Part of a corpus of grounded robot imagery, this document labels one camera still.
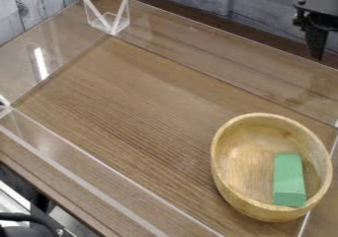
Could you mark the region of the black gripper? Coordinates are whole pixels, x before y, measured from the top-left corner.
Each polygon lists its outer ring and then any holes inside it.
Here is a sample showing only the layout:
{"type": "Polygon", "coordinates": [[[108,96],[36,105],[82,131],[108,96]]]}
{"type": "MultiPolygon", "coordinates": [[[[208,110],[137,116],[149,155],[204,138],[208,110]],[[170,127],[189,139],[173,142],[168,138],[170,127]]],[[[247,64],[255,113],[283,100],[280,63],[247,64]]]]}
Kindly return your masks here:
{"type": "Polygon", "coordinates": [[[292,24],[301,29],[311,25],[305,28],[304,40],[309,56],[320,60],[328,36],[325,31],[338,31],[338,0],[295,0],[292,6],[292,24]]]}

